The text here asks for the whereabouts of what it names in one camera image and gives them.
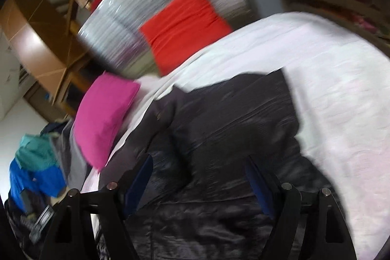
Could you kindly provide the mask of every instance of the pink pillow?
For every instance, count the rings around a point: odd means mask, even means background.
[[[85,159],[94,168],[105,167],[114,138],[139,89],[138,83],[105,72],[85,93],[74,134]]]

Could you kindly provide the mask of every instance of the black jacket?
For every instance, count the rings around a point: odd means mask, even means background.
[[[273,223],[247,182],[247,156],[299,190],[329,187],[335,193],[301,156],[298,126],[280,70],[238,75],[190,93],[174,87],[151,104],[102,170],[100,187],[118,180],[147,151],[154,171],[141,208],[126,221],[141,259],[258,259]]]

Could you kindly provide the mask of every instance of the silver plastic wrap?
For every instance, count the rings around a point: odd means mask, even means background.
[[[149,46],[138,29],[171,1],[103,0],[81,28],[79,37],[97,57],[128,77],[153,72],[153,61],[150,61],[153,56],[148,53]],[[233,29],[253,21],[246,0],[209,1]],[[132,68],[139,60],[146,64],[145,67]]]

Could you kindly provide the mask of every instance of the teal cloth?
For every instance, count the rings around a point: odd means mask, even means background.
[[[21,169],[32,172],[58,165],[49,135],[24,135],[16,151],[15,160]]]

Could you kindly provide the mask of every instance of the metal screw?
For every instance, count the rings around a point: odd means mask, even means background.
[[[290,183],[286,182],[286,183],[282,184],[282,188],[287,190],[287,191],[289,191],[289,190],[291,190],[293,188],[293,186]]]
[[[107,184],[107,188],[111,191],[111,190],[115,190],[116,188],[118,187],[118,183],[117,182],[110,182]]]
[[[324,187],[322,190],[321,190],[322,194],[325,195],[326,197],[328,197],[329,195],[332,194],[331,190],[329,190],[328,188]]]
[[[80,193],[78,189],[71,189],[68,191],[68,196],[73,197],[76,196],[78,193]]]

